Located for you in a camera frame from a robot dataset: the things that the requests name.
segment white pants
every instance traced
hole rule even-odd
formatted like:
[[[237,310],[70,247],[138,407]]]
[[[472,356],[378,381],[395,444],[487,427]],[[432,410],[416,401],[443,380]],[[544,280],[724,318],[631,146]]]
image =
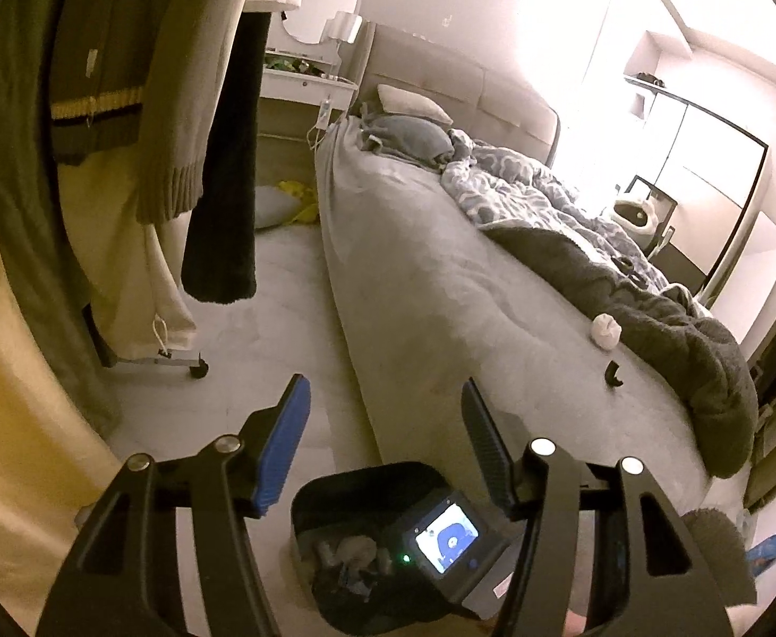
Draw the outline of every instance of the white pants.
[[[63,221],[90,285],[93,320],[123,359],[189,350],[193,316],[181,290],[190,213],[163,225],[137,222],[136,147],[59,165]]]

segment oval mirror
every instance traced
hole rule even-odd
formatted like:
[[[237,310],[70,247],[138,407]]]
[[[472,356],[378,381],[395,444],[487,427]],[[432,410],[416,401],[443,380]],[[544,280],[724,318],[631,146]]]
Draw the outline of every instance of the oval mirror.
[[[320,42],[326,21],[338,12],[356,13],[358,0],[302,0],[302,6],[287,12],[284,28],[300,43]]]

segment blue packet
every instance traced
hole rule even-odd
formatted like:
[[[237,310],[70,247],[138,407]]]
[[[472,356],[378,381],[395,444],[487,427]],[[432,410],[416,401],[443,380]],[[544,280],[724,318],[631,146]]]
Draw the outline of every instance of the blue packet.
[[[776,563],[776,534],[756,544],[746,553],[751,574],[756,578]]]

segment lampshade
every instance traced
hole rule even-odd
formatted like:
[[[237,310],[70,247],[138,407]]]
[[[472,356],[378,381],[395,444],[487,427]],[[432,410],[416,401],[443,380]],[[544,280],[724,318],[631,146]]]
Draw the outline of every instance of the lampshade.
[[[344,43],[355,43],[355,37],[361,28],[363,19],[358,14],[338,12],[334,18],[326,22],[323,29],[323,40],[342,40]]]

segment white pillow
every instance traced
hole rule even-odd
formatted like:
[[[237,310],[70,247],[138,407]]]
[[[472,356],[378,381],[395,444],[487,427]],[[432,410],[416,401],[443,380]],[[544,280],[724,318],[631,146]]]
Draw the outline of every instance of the white pillow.
[[[255,229],[276,227],[302,210],[302,202],[276,186],[255,187]]]
[[[437,102],[419,93],[403,91],[402,88],[379,84],[376,87],[382,109],[388,114],[407,114],[411,117],[429,119],[439,125],[452,126],[453,118],[444,112]]]

